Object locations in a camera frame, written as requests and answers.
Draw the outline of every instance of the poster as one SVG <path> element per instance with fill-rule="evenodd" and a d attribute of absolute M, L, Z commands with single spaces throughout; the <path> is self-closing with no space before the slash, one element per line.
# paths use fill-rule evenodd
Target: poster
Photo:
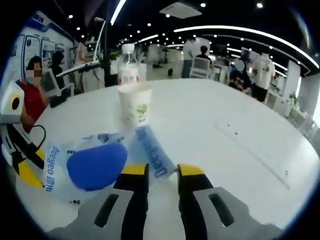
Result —
<path fill-rule="evenodd" d="M 40 56 L 40 40 L 37 36 L 27 35 L 23 47 L 23 70 L 25 71 L 30 59 L 34 56 Z"/>
<path fill-rule="evenodd" d="M 52 63 L 52 55 L 56 51 L 56 44 L 53 41 L 42 39 L 41 43 L 41 58 L 42 69 L 46 70 Z"/>
<path fill-rule="evenodd" d="M 24 44 L 24 35 L 19 35 L 14 45 L 12 46 L 10 58 L 5 69 L 3 78 L 8 77 L 10 80 L 18 81 L 22 78 L 21 58 Z"/>
<path fill-rule="evenodd" d="M 58 43 L 55 45 L 55 51 L 61 52 L 64 55 L 64 58 L 60 64 L 60 67 L 62 68 L 62 71 L 66 70 L 66 55 L 65 55 L 65 45 L 62 43 Z"/>

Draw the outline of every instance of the plastic bag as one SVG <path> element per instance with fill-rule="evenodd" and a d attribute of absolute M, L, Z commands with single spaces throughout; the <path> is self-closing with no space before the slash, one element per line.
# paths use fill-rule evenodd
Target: plastic bag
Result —
<path fill-rule="evenodd" d="M 67 161 L 77 151 L 110 143 L 123 144 L 128 152 L 125 165 L 149 164 L 149 184 L 168 178 L 176 166 L 166 155 L 149 126 L 121 133 L 103 133 L 84 137 L 68 144 L 50 143 L 45 156 L 43 184 L 46 192 L 73 204 L 91 199 L 101 190 L 85 191 L 77 188 L 69 177 Z"/>

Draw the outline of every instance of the blue sponge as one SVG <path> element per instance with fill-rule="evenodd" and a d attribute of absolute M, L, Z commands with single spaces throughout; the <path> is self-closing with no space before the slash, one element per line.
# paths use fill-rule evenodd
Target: blue sponge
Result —
<path fill-rule="evenodd" d="M 127 160 L 127 149 L 110 143 L 75 152 L 66 168 L 74 185 L 86 191 L 101 190 L 114 183 Z"/>

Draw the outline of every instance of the white shirt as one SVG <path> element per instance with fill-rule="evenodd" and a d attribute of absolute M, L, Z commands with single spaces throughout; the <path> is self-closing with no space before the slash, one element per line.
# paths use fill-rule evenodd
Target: white shirt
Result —
<path fill-rule="evenodd" d="M 188 40 L 183 46 L 183 59 L 184 60 L 192 60 L 194 59 L 192 56 L 192 51 L 194 50 L 194 44 Z"/>
<path fill-rule="evenodd" d="M 84 64 L 85 61 L 82 61 L 80 59 L 80 53 L 82 52 L 82 55 L 86 56 L 88 50 L 86 48 L 85 45 L 83 45 L 83 43 L 79 43 L 79 46 L 77 47 L 76 49 L 76 52 L 75 52 L 75 62 L 74 62 L 74 65 L 75 66 L 78 66 L 78 65 L 81 65 L 81 64 Z"/>
<path fill-rule="evenodd" d="M 271 78 L 276 75 L 275 65 L 269 55 L 262 53 L 253 64 L 253 69 L 257 71 L 254 84 L 263 89 L 268 89 Z"/>

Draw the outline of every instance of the face mask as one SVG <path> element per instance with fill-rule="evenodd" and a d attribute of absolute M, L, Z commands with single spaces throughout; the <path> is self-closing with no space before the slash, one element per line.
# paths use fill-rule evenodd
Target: face mask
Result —
<path fill-rule="evenodd" d="M 34 84 L 34 77 L 33 76 L 26 76 L 25 79 L 29 84 Z"/>

